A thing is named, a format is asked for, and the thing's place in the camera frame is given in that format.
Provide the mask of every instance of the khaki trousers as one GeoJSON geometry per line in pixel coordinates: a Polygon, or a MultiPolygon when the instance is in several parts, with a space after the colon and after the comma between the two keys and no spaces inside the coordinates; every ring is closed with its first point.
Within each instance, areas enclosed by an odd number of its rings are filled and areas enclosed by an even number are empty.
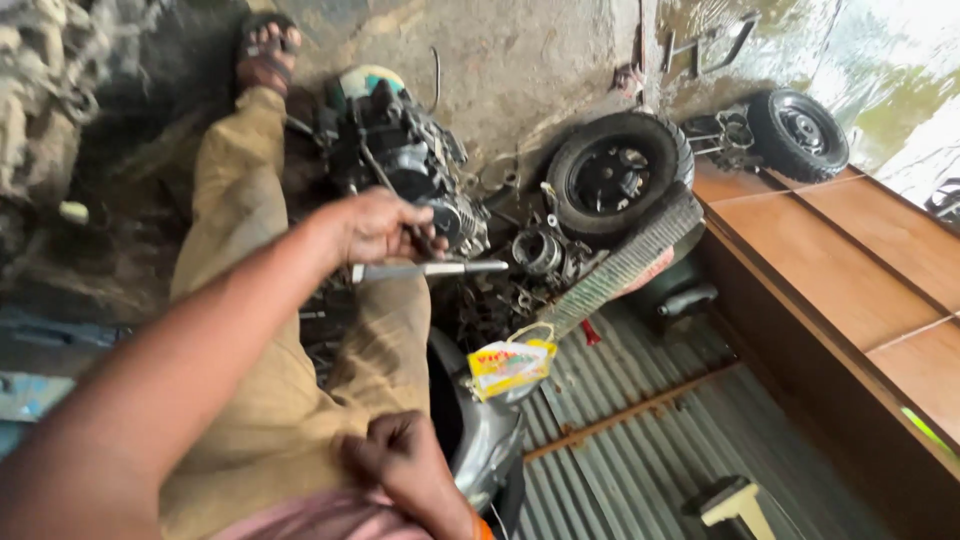
{"type": "MultiPolygon", "coordinates": [[[[236,105],[236,113],[206,133],[198,155],[194,225],[177,261],[174,299],[287,230],[278,179],[283,99],[255,87],[236,105]]],[[[428,412],[426,282],[372,282],[359,286],[356,296],[357,320],[325,389],[317,387],[300,344],[299,317],[290,314],[163,486],[165,537],[206,537],[284,500],[349,486],[329,449],[334,433],[365,433],[367,423],[385,412],[428,412]]]]}

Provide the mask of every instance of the red part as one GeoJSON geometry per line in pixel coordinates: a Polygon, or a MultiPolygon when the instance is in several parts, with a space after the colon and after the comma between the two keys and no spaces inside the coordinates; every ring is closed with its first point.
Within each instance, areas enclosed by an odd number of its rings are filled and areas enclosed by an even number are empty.
{"type": "Polygon", "coordinates": [[[584,319],[580,321],[580,326],[584,329],[584,334],[587,336],[587,346],[593,346],[597,343],[600,343],[600,334],[598,334],[593,327],[590,325],[590,321],[584,319]]]}

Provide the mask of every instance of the left hand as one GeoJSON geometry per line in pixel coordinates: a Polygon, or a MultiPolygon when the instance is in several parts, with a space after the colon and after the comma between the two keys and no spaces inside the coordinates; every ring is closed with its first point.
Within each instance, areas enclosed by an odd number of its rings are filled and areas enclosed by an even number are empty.
{"type": "Polygon", "coordinates": [[[327,210],[336,212],[335,219],[344,228],[339,244],[343,264],[379,262],[394,257],[422,258],[405,226],[419,227],[430,240],[437,258],[442,258],[449,247],[446,238],[437,237],[432,208],[415,207],[385,187],[365,189],[331,206],[333,208],[327,210]]]}

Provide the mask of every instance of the motorcycle engine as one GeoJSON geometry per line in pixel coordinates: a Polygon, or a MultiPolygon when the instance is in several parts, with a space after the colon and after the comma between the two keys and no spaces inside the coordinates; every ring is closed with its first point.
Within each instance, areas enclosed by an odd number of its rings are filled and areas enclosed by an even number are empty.
{"type": "Polygon", "coordinates": [[[348,98],[336,133],[329,151],[330,178],[345,192],[380,184],[361,157],[366,144],[400,197],[433,208],[437,234],[446,236],[452,253],[472,258],[490,248],[491,215],[464,193],[463,182],[451,170],[467,162],[467,152],[406,88],[380,79],[369,95],[348,98]]]}

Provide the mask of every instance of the yellow plastic packet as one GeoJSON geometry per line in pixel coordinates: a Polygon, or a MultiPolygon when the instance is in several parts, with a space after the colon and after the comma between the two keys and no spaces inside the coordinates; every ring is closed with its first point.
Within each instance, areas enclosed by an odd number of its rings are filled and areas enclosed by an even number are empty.
{"type": "Polygon", "coordinates": [[[557,353],[557,345],[552,340],[553,327],[536,323],[520,329],[506,341],[491,343],[467,355],[473,374],[473,389],[480,401],[550,375],[550,360],[557,353]],[[515,341],[535,327],[548,328],[549,337],[525,343],[515,341]]]}

